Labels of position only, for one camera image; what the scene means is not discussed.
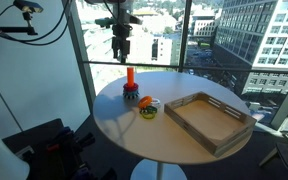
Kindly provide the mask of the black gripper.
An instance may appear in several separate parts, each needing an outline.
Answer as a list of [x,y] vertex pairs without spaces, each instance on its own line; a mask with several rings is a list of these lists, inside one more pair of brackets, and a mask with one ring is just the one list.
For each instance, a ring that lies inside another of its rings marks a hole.
[[132,24],[141,25],[142,21],[130,14],[126,9],[115,8],[113,10],[114,24],[112,26],[113,39],[112,39],[112,50],[113,58],[118,58],[118,41],[122,41],[121,62],[125,63],[127,55],[130,53],[130,41],[126,40],[132,30]]

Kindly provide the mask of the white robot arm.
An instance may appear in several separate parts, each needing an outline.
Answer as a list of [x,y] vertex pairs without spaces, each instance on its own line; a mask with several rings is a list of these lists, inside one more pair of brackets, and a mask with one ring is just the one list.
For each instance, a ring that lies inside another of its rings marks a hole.
[[113,58],[125,63],[130,54],[128,37],[133,29],[132,24],[141,25],[142,21],[132,14],[134,0],[84,0],[88,4],[103,3],[111,14],[110,17],[99,18],[95,24],[102,28],[112,28],[111,48]]

